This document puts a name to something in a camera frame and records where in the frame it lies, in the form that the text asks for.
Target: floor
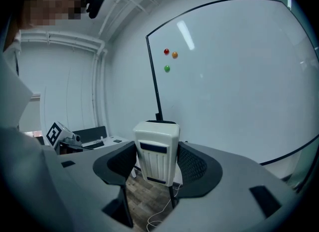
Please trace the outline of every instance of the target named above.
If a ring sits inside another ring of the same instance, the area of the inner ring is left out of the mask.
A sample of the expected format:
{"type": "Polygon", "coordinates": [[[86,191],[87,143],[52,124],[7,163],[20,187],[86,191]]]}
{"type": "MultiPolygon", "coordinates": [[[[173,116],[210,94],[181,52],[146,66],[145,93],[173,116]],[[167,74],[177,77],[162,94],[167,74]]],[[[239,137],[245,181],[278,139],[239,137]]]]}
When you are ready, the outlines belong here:
{"type": "MultiPolygon", "coordinates": [[[[146,225],[148,218],[163,210],[170,200],[168,187],[144,181],[142,173],[136,170],[136,178],[132,175],[126,181],[126,195],[128,199],[130,214],[133,219],[133,230],[136,232],[147,232],[146,225]]],[[[163,221],[172,211],[171,203],[165,211],[150,219],[151,221],[163,221]]]]}

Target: green magnet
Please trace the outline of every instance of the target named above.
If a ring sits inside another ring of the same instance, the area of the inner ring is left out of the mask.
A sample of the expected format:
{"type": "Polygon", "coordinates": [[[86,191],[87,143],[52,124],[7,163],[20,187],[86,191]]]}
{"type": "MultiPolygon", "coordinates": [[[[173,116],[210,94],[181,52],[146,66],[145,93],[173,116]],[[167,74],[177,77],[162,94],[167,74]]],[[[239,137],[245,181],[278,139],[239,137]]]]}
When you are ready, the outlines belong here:
{"type": "Polygon", "coordinates": [[[170,67],[169,67],[168,65],[166,65],[166,66],[164,67],[164,70],[165,70],[166,72],[169,72],[169,71],[170,71],[170,67]]]}

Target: white cable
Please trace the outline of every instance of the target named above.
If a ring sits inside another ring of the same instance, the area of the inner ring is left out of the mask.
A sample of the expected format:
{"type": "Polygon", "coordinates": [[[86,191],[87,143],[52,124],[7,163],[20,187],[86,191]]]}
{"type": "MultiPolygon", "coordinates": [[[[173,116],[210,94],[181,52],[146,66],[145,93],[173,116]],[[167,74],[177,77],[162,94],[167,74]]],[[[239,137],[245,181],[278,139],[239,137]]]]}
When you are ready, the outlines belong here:
{"type": "MultiPolygon", "coordinates": [[[[181,185],[181,184],[179,184],[178,189],[177,189],[177,192],[176,192],[176,195],[174,195],[174,197],[177,196],[180,185],[181,185]]],[[[161,210],[159,213],[154,214],[154,215],[152,215],[151,217],[148,218],[148,224],[146,225],[146,229],[148,230],[148,232],[150,232],[150,231],[149,231],[149,228],[148,228],[149,225],[151,225],[151,226],[153,226],[153,227],[156,228],[157,226],[153,225],[152,223],[154,223],[154,222],[162,222],[162,221],[152,221],[152,222],[150,222],[150,218],[152,218],[152,217],[154,217],[155,215],[158,215],[158,214],[164,212],[165,208],[166,208],[166,207],[168,206],[168,204],[170,203],[170,200],[168,201],[168,203],[166,204],[166,206],[163,208],[163,210],[161,210]]]]}

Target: whiteboard frame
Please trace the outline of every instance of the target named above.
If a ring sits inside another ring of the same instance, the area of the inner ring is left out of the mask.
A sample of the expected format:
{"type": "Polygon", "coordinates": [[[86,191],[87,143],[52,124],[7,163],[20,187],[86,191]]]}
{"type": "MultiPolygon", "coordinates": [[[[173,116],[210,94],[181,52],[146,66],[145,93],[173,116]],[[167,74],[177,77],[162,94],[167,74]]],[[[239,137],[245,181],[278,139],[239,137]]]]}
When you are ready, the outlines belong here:
{"type": "MultiPolygon", "coordinates": [[[[166,21],[165,23],[161,24],[159,27],[157,27],[156,29],[154,29],[153,31],[151,31],[148,35],[146,35],[146,43],[147,43],[147,47],[148,47],[148,52],[149,52],[149,57],[150,57],[150,63],[151,63],[151,69],[152,69],[152,76],[153,76],[153,83],[154,83],[154,88],[155,88],[155,94],[156,94],[156,101],[157,101],[157,104],[158,104],[158,110],[159,112],[156,114],[156,119],[157,120],[163,120],[163,114],[162,114],[162,111],[161,111],[161,105],[160,105],[160,98],[159,98],[159,89],[158,89],[158,85],[157,85],[157,81],[156,81],[156,75],[155,75],[155,69],[154,69],[154,64],[153,64],[153,58],[152,58],[152,52],[151,52],[151,47],[150,47],[150,42],[149,42],[149,36],[156,32],[158,29],[160,29],[161,27],[163,27],[165,24],[169,23],[170,21],[180,17],[181,15],[184,15],[188,12],[191,12],[193,10],[196,10],[198,8],[201,8],[201,7],[204,7],[204,6],[208,6],[208,5],[212,5],[212,4],[215,4],[215,3],[220,3],[220,2],[225,2],[225,1],[230,1],[230,0],[217,0],[217,1],[213,1],[213,2],[209,2],[209,3],[205,3],[205,4],[202,4],[200,6],[196,6],[194,8],[191,8],[187,11],[185,11],[184,13],[182,14],[179,14],[175,17],[173,17],[172,19],[166,21]]],[[[276,1],[276,2],[280,2],[282,3],[284,6],[286,6],[281,0],[271,0],[271,1],[276,1]]],[[[287,8],[290,13],[295,17],[295,19],[298,21],[298,23],[300,24],[300,26],[303,28],[304,32],[306,33],[306,36],[307,38],[310,40],[305,28],[303,27],[303,25],[300,23],[300,21],[296,18],[296,16],[291,12],[291,10],[289,8],[287,8]]],[[[302,145],[301,147],[299,147],[298,149],[288,153],[288,154],[285,154],[281,157],[278,157],[278,158],[275,158],[275,159],[272,159],[272,160],[269,160],[269,161],[266,161],[266,162],[262,162],[260,163],[260,165],[264,166],[264,165],[268,165],[268,164],[271,164],[271,163],[274,163],[276,161],[279,161],[279,160],[282,160],[286,157],[289,157],[297,152],[299,152],[300,150],[302,150],[303,148],[305,148],[306,146],[308,146],[309,144],[311,144],[313,141],[315,141],[317,138],[319,137],[319,134],[317,136],[315,136],[312,140],[310,140],[309,142],[307,142],[306,144],[302,145]]],[[[315,156],[315,159],[314,159],[314,163],[317,161],[318,159],[318,155],[319,155],[319,146],[318,146],[318,150],[317,150],[317,153],[316,153],[316,156],[315,156]]]]}

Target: orange magnet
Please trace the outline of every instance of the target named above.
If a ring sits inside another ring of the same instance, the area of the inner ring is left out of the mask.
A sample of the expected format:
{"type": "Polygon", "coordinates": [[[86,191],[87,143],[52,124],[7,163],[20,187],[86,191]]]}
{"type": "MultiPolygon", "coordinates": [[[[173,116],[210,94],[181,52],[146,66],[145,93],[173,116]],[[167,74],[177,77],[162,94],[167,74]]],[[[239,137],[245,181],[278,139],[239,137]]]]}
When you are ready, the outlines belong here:
{"type": "Polygon", "coordinates": [[[176,58],[178,57],[177,52],[173,52],[171,55],[172,55],[172,57],[173,57],[174,59],[176,59],[176,58]]]}

